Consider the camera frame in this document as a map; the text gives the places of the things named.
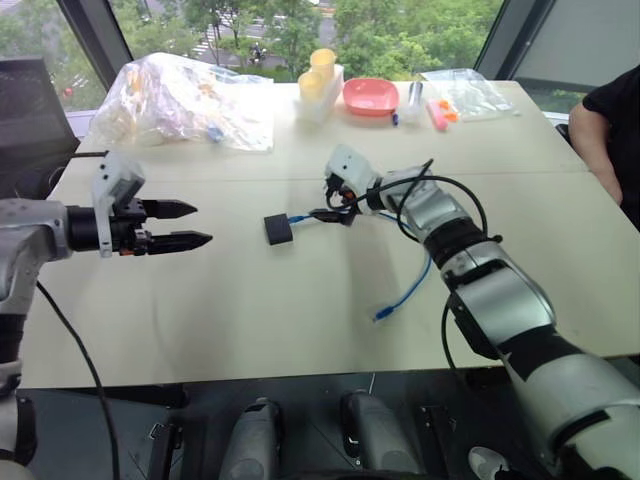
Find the black floor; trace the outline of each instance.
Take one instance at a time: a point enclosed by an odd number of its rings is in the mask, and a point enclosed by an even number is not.
[[[637,366],[628,361],[618,363],[626,374],[639,380]],[[217,478],[235,420],[261,396],[277,401],[284,412],[283,475],[359,469],[358,462],[342,448],[339,399],[349,391],[368,390],[371,380],[371,374],[352,374],[189,384],[186,388],[191,401],[181,410],[114,400],[111,403],[120,442],[122,479],[147,478],[153,444],[148,434],[155,423],[166,422],[172,415],[198,426],[194,431],[205,432],[206,440],[200,464],[189,445],[194,440],[202,442],[197,434],[187,433],[186,450],[191,455],[185,454],[183,461],[183,450],[176,451],[171,479]],[[106,427],[95,398],[64,391],[23,393],[34,400],[38,417],[39,447],[30,465],[37,479],[112,478]],[[449,440],[445,448],[451,478],[475,479],[466,462],[467,452],[474,445],[500,451],[532,479],[548,478],[526,453],[531,449],[508,384],[470,390],[450,372],[377,374],[373,394],[396,412],[432,473],[442,465],[442,455],[434,443],[429,443],[432,431],[423,425],[428,422],[420,416],[421,406],[442,406],[447,412]]]

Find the white container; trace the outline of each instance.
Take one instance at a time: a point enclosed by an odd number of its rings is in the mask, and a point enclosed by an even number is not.
[[[298,97],[294,100],[296,116],[302,120],[314,123],[322,123],[327,118],[344,86],[344,67],[335,65],[333,79],[328,82],[322,95],[315,101]]]

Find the blue cable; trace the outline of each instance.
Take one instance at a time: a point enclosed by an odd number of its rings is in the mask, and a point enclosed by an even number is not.
[[[396,217],[394,217],[393,215],[389,215],[388,213],[378,212],[378,215],[388,220],[391,220],[394,223],[396,222]],[[309,218],[313,218],[313,217],[311,215],[296,215],[294,217],[289,217],[289,224],[293,225],[294,223],[302,222]],[[411,227],[404,222],[402,223],[402,225],[404,225],[404,227],[407,229],[411,229]],[[378,310],[373,317],[374,322],[378,322],[380,320],[387,318],[389,315],[393,314],[393,312],[399,309],[402,305],[404,305],[404,303],[407,300],[409,300],[409,298],[411,298],[411,296],[415,293],[418,287],[427,278],[427,275],[429,274],[429,270],[431,269],[431,263],[432,263],[431,257],[428,257],[427,263],[425,264],[424,268],[420,272],[420,275],[418,276],[416,281],[413,283],[413,285],[411,285],[411,287],[409,287],[409,290],[407,290],[407,292],[402,297],[400,297],[400,300],[398,300],[393,305],[388,305]]]

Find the black shirt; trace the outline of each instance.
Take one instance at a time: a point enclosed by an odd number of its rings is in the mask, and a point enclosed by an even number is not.
[[[611,124],[607,151],[622,189],[620,207],[640,231],[640,65],[584,97]]]

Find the pink marker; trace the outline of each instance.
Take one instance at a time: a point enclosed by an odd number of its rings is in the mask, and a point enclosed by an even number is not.
[[[438,101],[427,100],[427,110],[429,111],[429,115],[431,115],[431,121],[433,122],[433,126],[436,127],[436,130],[444,132],[449,126],[449,122],[444,118],[444,114],[442,113],[440,105],[438,105]]]

